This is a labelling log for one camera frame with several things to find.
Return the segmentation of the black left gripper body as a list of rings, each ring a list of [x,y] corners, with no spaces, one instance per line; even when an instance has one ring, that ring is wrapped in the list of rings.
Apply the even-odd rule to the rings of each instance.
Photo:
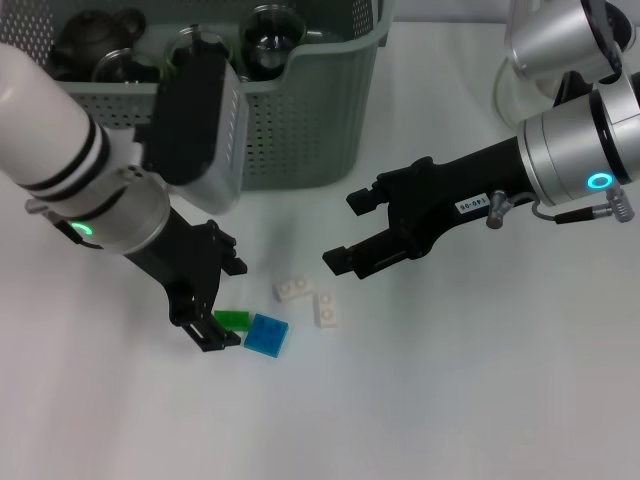
[[[192,225],[171,210],[160,233],[125,256],[165,289],[173,324],[212,321],[221,274],[218,233],[212,220]]]

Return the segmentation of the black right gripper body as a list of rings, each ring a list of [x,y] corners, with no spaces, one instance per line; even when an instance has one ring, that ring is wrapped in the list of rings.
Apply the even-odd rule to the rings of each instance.
[[[458,203],[497,191],[512,197],[532,190],[515,137],[445,164],[421,158],[379,175],[376,185],[388,202],[393,261],[421,258],[447,231],[488,214],[487,206],[471,211]]]

